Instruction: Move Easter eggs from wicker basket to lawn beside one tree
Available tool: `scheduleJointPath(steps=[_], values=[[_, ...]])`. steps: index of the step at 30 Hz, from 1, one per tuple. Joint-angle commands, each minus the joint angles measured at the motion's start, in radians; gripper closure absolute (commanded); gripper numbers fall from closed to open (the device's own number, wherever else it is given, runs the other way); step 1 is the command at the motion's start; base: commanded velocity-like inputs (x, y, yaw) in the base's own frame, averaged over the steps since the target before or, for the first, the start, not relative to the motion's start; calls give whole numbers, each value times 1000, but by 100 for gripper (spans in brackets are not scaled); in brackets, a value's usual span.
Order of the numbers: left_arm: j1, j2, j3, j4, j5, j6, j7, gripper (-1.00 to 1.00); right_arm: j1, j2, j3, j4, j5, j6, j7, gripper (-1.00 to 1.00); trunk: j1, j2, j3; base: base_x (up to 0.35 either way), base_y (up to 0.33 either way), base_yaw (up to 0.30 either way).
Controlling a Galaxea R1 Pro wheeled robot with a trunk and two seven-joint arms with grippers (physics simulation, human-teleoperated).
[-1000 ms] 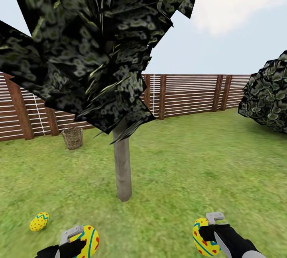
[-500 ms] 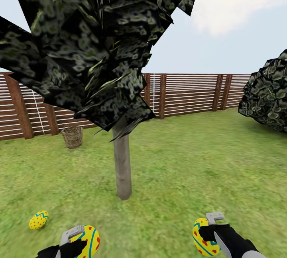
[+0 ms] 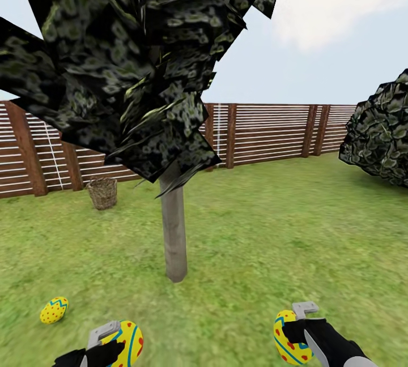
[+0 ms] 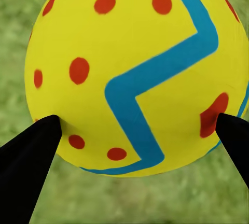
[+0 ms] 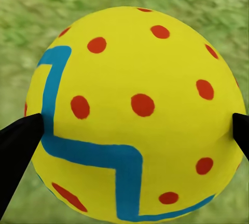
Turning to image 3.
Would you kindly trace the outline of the easter egg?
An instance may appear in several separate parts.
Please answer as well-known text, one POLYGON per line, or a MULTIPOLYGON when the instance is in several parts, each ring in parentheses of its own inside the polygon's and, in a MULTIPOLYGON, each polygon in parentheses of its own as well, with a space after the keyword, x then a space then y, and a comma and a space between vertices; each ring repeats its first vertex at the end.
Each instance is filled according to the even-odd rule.
POLYGON ((103 345, 113 340, 125 344, 125 348, 118 355, 117 361, 107 367, 131 367, 143 349, 143 337, 139 327, 134 322, 126 320, 122 320, 120 323, 121 329, 119 331, 101 339, 103 345))
POLYGON ((49 301, 40 313, 40 319, 45 324, 57 322, 63 317, 68 308, 68 299, 66 297, 56 297, 49 301))
POLYGON ((303 343, 291 344, 284 336, 282 327, 284 322, 295 321, 296 314, 291 310, 281 311, 274 323, 274 337, 279 354, 292 365, 301 365, 310 361, 314 355, 308 345, 303 343))

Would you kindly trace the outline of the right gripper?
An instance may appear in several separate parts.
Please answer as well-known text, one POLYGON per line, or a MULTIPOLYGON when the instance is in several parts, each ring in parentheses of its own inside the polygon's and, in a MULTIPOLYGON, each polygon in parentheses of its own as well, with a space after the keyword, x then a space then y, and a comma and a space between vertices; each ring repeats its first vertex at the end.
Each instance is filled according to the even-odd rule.
POLYGON ((288 341, 291 344, 303 343, 305 345, 308 345, 308 343, 303 338, 303 334, 301 334, 301 326, 304 324, 304 322, 305 321, 303 319, 284 322, 282 331, 284 333, 284 336, 288 338, 288 341))

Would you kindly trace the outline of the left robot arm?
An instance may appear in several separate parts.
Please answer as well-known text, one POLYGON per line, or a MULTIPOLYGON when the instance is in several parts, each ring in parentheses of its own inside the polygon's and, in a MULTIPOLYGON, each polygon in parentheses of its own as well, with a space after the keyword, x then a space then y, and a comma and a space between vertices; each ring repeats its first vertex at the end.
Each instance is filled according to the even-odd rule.
POLYGON ((88 350, 76 349, 55 359, 52 367, 107 367, 117 361, 118 355, 125 348, 124 343, 113 340, 107 344, 101 339, 114 334, 121 329, 119 321, 110 321, 90 332, 88 350))

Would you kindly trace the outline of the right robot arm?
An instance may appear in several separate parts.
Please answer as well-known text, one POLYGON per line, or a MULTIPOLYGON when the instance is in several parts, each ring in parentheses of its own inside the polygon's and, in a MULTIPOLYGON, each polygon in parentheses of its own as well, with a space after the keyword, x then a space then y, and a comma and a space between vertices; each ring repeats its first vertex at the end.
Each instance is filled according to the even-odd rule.
POLYGON ((292 304, 295 321, 284 322, 282 331, 291 344, 308 345, 324 367, 378 367, 369 360, 353 340, 333 330, 325 318, 306 318, 319 307, 312 301, 292 304))

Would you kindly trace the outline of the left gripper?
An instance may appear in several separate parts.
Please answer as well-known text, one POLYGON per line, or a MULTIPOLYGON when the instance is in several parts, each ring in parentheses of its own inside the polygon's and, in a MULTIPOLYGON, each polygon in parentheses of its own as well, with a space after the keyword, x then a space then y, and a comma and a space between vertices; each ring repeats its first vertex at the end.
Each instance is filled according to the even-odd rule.
POLYGON ((96 346, 90 349, 96 356, 95 367, 107 367, 117 361, 118 355, 125 348, 124 343, 118 343, 113 340, 107 344, 96 346))

